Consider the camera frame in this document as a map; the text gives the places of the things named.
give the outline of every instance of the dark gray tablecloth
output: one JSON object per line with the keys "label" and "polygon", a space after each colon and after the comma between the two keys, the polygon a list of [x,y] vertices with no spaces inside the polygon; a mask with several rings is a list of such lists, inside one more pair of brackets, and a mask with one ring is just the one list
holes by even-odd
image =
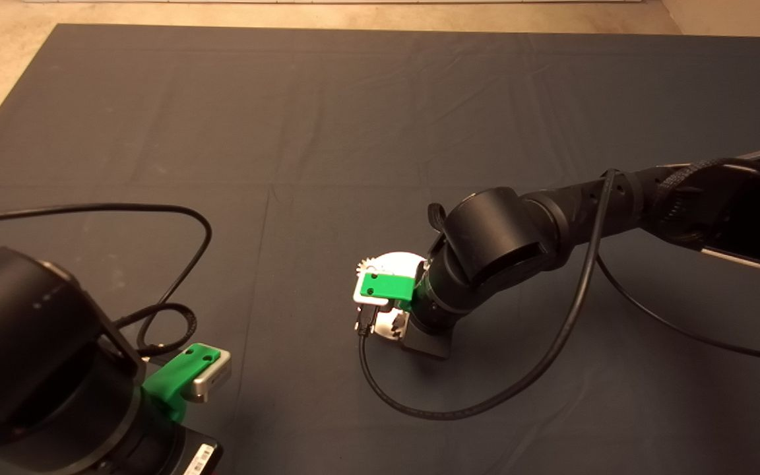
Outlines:
{"label": "dark gray tablecloth", "polygon": [[[187,419],[226,445],[220,474],[751,474],[760,361],[670,333],[601,276],[545,377],[452,424],[374,397],[350,294],[360,259],[426,252],[428,202],[759,149],[760,39],[61,25],[0,109],[0,210],[170,202],[212,220],[175,300],[236,357]],[[71,270],[114,317],[156,300],[199,238],[181,217],[0,224],[0,245]],[[602,252],[651,307],[760,348],[759,271],[641,232]],[[378,381],[434,409],[502,389],[552,339],[579,257],[465,319],[450,361],[372,340]]]}

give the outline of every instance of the barcode label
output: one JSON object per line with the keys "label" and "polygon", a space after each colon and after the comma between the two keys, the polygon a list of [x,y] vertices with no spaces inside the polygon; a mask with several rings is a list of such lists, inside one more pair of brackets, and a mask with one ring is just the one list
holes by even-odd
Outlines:
{"label": "barcode label", "polygon": [[201,472],[207,466],[207,461],[210,460],[210,456],[213,455],[213,446],[202,444],[199,447],[199,451],[195,453],[192,462],[187,466],[187,471],[183,475],[201,475]]}

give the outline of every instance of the green mount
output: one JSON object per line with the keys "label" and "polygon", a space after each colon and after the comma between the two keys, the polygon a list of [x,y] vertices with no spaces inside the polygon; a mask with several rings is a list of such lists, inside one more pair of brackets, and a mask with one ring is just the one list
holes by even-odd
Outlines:
{"label": "green mount", "polygon": [[365,274],[360,294],[363,297],[388,298],[389,300],[410,301],[416,280],[407,276],[388,274]]}
{"label": "green mount", "polygon": [[183,388],[219,359],[221,352],[209,346],[193,343],[186,351],[172,358],[164,367],[142,383],[143,389],[160,400],[161,410],[180,423],[187,413],[187,402],[181,396]]}

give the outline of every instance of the black cable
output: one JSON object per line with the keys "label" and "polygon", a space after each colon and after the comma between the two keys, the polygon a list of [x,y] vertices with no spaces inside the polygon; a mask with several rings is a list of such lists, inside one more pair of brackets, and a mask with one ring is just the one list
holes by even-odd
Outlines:
{"label": "black cable", "polygon": [[[183,268],[174,282],[169,285],[169,288],[163,293],[163,296],[157,301],[157,305],[166,303],[169,297],[175,293],[178,286],[187,278],[188,274],[193,270],[199,259],[210,244],[213,238],[213,228],[201,213],[192,208],[187,208],[180,205],[156,205],[145,203],[88,203],[84,205],[55,205],[45,206],[40,208],[27,208],[27,210],[10,210],[0,211],[0,220],[14,220],[21,218],[30,218],[37,216],[53,216],[54,214],[73,214],[73,213],[87,213],[96,211],[124,211],[124,212],[145,212],[145,213],[172,213],[172,214],[184,214],[185,216],[192,217],[192,219],[201,223],[203,229],[205,229],[205,236],[203,237],[199,248],[190,259],[186,267]],[[132,315],[138,315],[141,310],[138,310]],[[151,315],[145,315],[142,317],[142,325],[139,327],[137,333],[137,351],[139,354],[144,355],[145,352],[151,355],[166,354],[171,352],[172,349],[166,349],[168,346],[147,345],[145,343],[145,334],[148,332],[148,328],[151,326],[151,322],[154,320],[154,313]]]}
{"label": "black cable", "polygon": [[507,400],[516,396],[536,382],[541,375],[551,367],[555,359],[559,356],[561,349],[564,348],[565,343],[567,342],[567,337],[570,336],[571,331],[577,322],[579,312],[582,310],[583,304],[585,303],[585,296],[588,294],[588,285],[591,283],[591,274],[594,272],[594,263],[596,261],[598,249],[600,248],[600,238],[603,236],[603,221],[606,218],[606,208],[609,205],[609,197],[612,194],[612,187],[615,183],[615,175],[617,173],[618,172],[613,169],[606,171],[606,180],[603,182],[603,192],[600,194],[600,202],[597,204],[597,214],[594,217],[594,228],[591,231],[591,239],[588,241],[588,250],[585,252],[582,273],[580,273],[577,291],[573,295],[573,303],[571,304],[570,310],[568,310],[565,321],[561,325],[561,330],[557,336],[555,336],[550,348],[547,349],[547,352],[530,372],[526,373],[524,377],[515,382],[515,384],[509,386],[509,388],[483,400],[483,402],[469,406],[468,408],[447,412],[424,411],[422,409],[410,408],[409,406],[397,402],[397,400],[383,392],[383,389],[381,389],[377,382],[374,381],[374,376],[371,375],[371,370],[368,368],[367,358],[365,358],[365,337],[367,335],[360,334],[360,364],[362,367],[362,373],[365,376],[368,385],[371,386],[371,390],[374,391],[383,402],[391,406],[392,409],[395,409],[398,412],[403,412],[408,416],[437,421],[453,421],[469,418],[495,408],[495,406],[507,402]]}
{"label": "black cable", "polygon": [[609,280],[610,283],[612,283],[612,286],[616,289],[616,291],[620,292],[623,297],[629,301],[629,303],[633,304],[637,309],[641,310],[645,315],[648,315],[649,317],[653,318],[655,321],[659,322],[660,324],[663,324],[665,327],[670,328],[670,330],[676,331],[679,334],[684,334],[684,336],[687,336],[688,338],[691,338],[693,340],[696,340],[700,343],[705,343],[706,345],[714,346],[715,348],[720,348],[722,350],[735,352],[736,354],[742,354],[742,355],[748,355],[755,358],[760,358],[760,350],[756,350],[753,348],[747,348],[747,346],[738,346],[738,345],[732,345],[731,343],[721,342],[720,340],[715,340],[714,338],[709,338],[707,336],[702,336],[699,333],[695,333],[691,330],[688,330],[686,328],[679,327],[679,325],[667,321],[663,316],[658,315],[653,310],[648,309],[645,304],[640,303],[637,298],[633,297],[627,291],[627,289],[624,288],[624,286],[621,285],[621,282],[619,282],[618,279],[613,276],[613,274],[609,271],[609,268],[606,267],[606,264],[603,262],[603,258],[601,256],[597,256],[597,265],[600,267],[600,271],[603,272],[603,275],[606,276],[606,279]]}
{"label": "black cable", "polygon": [[188,340],[193,336],[193,333],[195,333],[196,328],[198,328],[199,323],[195,318],[195,313],[193,313],[193,311],[190,310],[190,308],[186,305],[173,303],[172,301],[167,301],[166,303],[156,303],[148,307],[143,307],[142,309],[136,310],[136,312],[131,313],[130,315],[124,316],[123,318],[114,321],[114,324],[117,328],[127,327],[127,325],[133,325],[136,322],[144,321],[144,319],[154,318],[154,316],[157,315],[157,312],[162,312],[163,310],[174,310],[175,312],[180,313],[185,321],[187,321],[187,332],[184,333],[181,338],[175,340],[175,342],[165,343],[159,346],[151,345],[146,346],[146,348],[139,348],[138,352],[140,356],[154,357],[157,355],[165,354],[166,352],[174,352],[175,350],[180,349],[181,346],[183,346],[186,342],[188,342]]}

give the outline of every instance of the cable connector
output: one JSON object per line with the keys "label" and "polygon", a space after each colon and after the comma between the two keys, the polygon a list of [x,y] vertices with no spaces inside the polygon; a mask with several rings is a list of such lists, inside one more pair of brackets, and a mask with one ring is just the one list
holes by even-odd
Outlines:
{"label": "cable connector", "polygon": [[377,307],[377,305],[371,305],[370,303],[361,304],[357,309],[354,331],[359,336],[369,336],[369,334],[374,333],[374,322],[377,321],[377,313],[379,311],[380,307]]}

